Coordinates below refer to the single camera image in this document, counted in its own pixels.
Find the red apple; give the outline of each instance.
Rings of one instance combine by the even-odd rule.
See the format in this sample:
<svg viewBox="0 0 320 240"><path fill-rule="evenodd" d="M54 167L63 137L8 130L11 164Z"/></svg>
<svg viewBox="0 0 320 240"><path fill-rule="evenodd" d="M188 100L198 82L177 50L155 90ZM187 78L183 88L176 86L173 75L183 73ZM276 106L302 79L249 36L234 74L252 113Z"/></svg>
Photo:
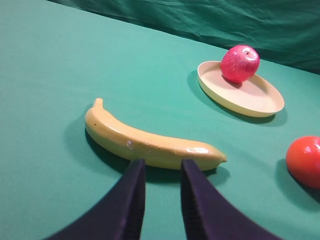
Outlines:
<svg viewBox="0 0 320 240"><path fill-rule="evenodd" d="M252 47L237 45L224 55L220 68L225 79L239 84L251 78L259 64L260 57Z"/></svg>
<svg viewBox="0 0 320 240"><path fill-rule="evenodd" d="M320 137L304 136L287 150L285 161L289 172L300 183L320 189Z"/></svg>

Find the red tomato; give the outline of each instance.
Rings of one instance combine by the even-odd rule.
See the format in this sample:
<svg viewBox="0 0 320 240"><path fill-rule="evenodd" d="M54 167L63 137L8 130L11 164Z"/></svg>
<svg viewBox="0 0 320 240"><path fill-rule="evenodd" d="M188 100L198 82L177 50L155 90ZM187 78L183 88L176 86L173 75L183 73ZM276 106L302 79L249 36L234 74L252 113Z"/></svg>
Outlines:
<svg viewBox="0 0 320 240"><path fill-rule="evenodd" d="M302 184L320 189L320 137L304 136L295 140L286 153L289 172Z"/></svg>

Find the banana stem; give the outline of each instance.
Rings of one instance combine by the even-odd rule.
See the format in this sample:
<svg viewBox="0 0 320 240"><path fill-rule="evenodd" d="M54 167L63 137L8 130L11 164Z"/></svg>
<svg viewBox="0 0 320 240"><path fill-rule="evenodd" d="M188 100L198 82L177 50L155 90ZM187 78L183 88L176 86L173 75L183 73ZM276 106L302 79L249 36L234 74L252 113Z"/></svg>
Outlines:
<svg viewBox="0 0 320 240"><path fill-rule="evenodd" d="M103 109L103 108L104 108L104 100L103 100L102 98L97 98L97 99L95 99L94 104L93 104L93 107L94 107L94 108L101 108L101 109Z"/></svg>

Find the yellow plate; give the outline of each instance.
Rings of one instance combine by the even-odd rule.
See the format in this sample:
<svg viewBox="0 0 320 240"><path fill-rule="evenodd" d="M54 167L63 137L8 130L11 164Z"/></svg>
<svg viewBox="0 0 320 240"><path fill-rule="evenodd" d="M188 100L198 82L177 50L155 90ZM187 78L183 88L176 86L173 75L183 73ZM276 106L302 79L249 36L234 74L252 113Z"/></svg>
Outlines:
<svg viewBox="0 0 320 240"><path fill-rule="evenodd" d="M243 115L268 117L285 106L279 91L257 74L240 84L226 81L221 73L220 61L201 63L198 67L198 80L210 98Z"/></svg>

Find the toy banana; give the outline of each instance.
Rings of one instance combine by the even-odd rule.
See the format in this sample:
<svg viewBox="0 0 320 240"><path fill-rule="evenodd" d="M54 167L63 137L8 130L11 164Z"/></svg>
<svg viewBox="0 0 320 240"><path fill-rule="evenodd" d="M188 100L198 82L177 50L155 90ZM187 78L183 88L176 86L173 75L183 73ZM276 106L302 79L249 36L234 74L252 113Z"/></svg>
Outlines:
<svg viewBox="0 0 320 240"><path fill-rule="evenodd" d="M227 161L225 154L207 143L157 135L122 123L104 109L102 98L85 114L85 128L109 152L130 161L144 159L153 167L179 170L183 159L192 159L206 171Z"/></svg>

